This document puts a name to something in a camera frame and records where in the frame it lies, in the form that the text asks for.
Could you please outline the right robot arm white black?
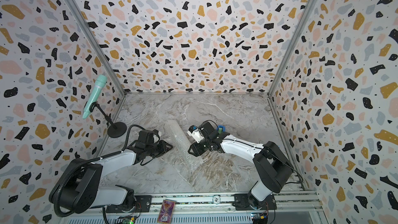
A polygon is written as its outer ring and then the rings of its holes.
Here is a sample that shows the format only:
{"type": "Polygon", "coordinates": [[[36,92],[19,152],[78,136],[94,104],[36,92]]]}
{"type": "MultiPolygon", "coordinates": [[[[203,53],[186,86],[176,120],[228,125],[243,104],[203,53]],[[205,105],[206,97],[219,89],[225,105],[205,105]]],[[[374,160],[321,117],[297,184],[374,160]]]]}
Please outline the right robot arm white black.
{"type": "Polygon", "coordinates": [[[223,127],[214,128],[209,121],[198,127],[190,126],[187,134],[195,140],[188,150],[195,157],[207,151],[217,151],[238,156],[255,166],[259,180],[247,194],[234,195],[233,206],[237,210],[275,208],[271,204],[272,194],[280,193],[294,172],[293,165],[277,144],[271,141],[256,144],[239,139],[223,127]]]}

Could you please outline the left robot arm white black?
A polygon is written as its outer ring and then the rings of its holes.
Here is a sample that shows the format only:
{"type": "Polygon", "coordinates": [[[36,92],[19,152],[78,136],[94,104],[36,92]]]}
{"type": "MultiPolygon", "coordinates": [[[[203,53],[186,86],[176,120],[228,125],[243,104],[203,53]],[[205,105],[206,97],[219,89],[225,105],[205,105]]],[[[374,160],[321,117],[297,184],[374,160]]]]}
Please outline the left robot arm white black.
{"type": "Polygon", "coordinates": [[[93,159],[72,160],[49,196],[55,214],[67,217],[107,206],[125,213],[132,211],[137,208],[133,189],[122,185],[101,187],[100,181],[122,168],[136,164],[145,166],[149,163],[147,158],[154,160],[172,149],[173,145],[162,140],[158,130],[142,129],[137,140],[125,140],[119,151],[93,159]]]}

